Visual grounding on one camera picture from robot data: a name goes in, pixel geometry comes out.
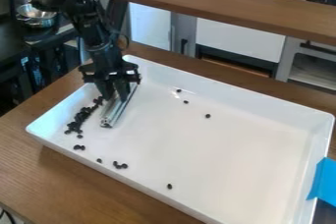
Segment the black bean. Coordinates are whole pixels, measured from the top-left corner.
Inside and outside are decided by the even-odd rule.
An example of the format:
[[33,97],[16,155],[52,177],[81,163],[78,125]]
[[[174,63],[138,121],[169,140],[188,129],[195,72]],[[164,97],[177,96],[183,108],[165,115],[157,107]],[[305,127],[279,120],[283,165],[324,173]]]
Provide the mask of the black bean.
[[76,144],[76,145],[74,146],[74,149],[82,149],[82,147],[81,147],[79,144]]
[[92,107],[83,107],[81,108],[81,111],[77,113],[74,117],[75,121],[69,123],[68,130],[65,132],[65,134],[70,134],[71,132],[78,133],[78,138],[82,139],[82,133],[81,130],[83,122],[87,120],[87,118],[92,114],[92,112],[99,107],[99,105],[103,104],[103,97],[99,96],[98,98],[93,99],[93,102],[95,103]]

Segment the plastic tray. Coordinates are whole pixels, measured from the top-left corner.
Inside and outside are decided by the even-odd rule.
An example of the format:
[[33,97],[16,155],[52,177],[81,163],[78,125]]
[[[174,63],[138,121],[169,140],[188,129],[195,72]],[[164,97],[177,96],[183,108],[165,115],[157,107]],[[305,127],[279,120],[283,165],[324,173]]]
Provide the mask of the plastic tray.
[[[206,223],[311,223],[316,200],[306,197],[315,165],[328,149],[332,115],[125,58],[140,65],[142,82],[116,128],[100,128],[97,110],[83,125],[83,139],[64,135],[74,115],[99,95],[85,84],[27,131]],[[86,150],[73,150],[75,144]],[[129,168],[117,170],[113,161]]]

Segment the wooden countertop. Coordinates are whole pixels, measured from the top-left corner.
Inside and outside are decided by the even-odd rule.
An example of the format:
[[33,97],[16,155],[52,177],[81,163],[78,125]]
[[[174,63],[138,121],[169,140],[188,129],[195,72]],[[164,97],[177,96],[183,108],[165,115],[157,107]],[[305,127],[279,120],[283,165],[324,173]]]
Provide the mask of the wooden countertop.
[[213,21],[336,45],[336,7],[303,0],[128,0]]
[[[132,43],[128,53],[336,115],[335,96]],[[83,85],[75,70],[0,118],[0,205],[35,224],[200,223],[164,203],[42,147],[25,127]],[[329,156],[336,158],[333,136]],[[321,221],[335,223],[322,205]]]

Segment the metal bowl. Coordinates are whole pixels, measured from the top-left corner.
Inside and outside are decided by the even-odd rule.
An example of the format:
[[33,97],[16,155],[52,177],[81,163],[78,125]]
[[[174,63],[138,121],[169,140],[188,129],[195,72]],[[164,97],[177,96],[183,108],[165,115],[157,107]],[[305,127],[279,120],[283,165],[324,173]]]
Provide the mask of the metal bowl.
[[31,4],[20,6],[17,12],[17,20],[31,28],[51,28],[57,17],[57,13],[35,9]]

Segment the white cabinet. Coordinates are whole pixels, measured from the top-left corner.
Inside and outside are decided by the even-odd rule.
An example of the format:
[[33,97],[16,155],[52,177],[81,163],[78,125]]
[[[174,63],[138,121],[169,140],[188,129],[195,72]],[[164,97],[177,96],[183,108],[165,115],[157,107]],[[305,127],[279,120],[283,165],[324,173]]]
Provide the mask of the white cabinet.
[[284,41],[284,35],[197,19],[199,45],[278,63]]

